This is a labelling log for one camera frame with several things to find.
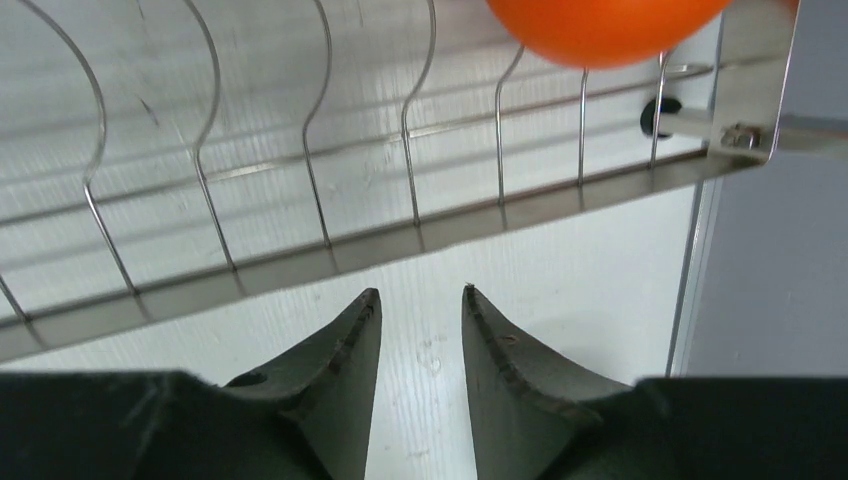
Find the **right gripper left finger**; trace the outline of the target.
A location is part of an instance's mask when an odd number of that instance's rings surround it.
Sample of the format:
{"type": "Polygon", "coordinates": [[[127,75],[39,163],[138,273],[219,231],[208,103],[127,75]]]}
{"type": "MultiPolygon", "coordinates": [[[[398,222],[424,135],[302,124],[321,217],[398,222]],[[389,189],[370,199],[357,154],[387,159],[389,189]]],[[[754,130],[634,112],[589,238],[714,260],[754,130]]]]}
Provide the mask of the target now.
{"type": "Polygon", "coordinates": [[[180,370],[5,372],[5,479],[360,479],[381,343],[364,290],[218,386],[180,370]]]}

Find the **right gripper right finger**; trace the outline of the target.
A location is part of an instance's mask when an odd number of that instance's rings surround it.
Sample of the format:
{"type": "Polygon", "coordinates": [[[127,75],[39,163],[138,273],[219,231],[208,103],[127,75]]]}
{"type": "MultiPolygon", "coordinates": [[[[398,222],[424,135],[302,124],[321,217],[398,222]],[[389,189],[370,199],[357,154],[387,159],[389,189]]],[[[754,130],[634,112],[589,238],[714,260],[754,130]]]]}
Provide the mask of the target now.
{"type": "Polygon", "coordinates": [[[482,479],[843,479],[843,378],[597,374],[473,286],[462,342],[482,479]]]}

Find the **orange bowl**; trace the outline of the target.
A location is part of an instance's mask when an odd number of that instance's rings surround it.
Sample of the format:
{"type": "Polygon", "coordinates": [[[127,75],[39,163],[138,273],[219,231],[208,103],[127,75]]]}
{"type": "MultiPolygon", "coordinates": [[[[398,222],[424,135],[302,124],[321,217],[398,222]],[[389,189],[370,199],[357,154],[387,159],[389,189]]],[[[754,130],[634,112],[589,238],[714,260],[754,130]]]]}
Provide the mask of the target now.
{"type": "Polygon", "coordinates": [[[723,0],[490,0],[503,27],[534,54],[582,69],[618,68],[667,52],[729,3],[723,0]]]}

